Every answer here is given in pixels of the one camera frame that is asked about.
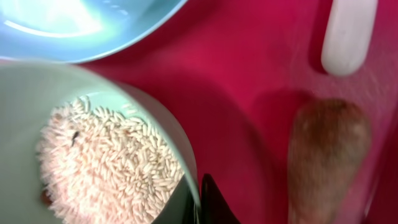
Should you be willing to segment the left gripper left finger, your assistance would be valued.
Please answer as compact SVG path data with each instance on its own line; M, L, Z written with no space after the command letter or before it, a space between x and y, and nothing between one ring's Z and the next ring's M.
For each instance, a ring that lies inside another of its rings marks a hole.
M185 176L152 224L198 224L198 190Z

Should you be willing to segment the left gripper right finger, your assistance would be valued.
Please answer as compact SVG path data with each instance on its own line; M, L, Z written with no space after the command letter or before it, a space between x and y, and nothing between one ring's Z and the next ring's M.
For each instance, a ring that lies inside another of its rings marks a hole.
M240 224L210 174L204 174L201 182L200 223Z

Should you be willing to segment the mint green bowl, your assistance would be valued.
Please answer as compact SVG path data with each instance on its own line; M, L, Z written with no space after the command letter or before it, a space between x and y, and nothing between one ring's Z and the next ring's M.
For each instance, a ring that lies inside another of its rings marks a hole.
M185 177L198 190L195 156L173 114L146 92L111 82L73 65L32 62L1 64L1 222L56 224L40 200L42 184L35 146L50 112L87 96L93 107L127 113L131 105L157 128L179 159ZM200 193L198 190L198 221Z

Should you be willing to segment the white rice grains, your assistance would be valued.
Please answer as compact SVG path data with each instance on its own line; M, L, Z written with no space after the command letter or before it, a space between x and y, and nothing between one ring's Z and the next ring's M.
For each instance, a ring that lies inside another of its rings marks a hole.
M37 145L49 208L64 223L151 223L184 171L149 122L88 97L52 110Z

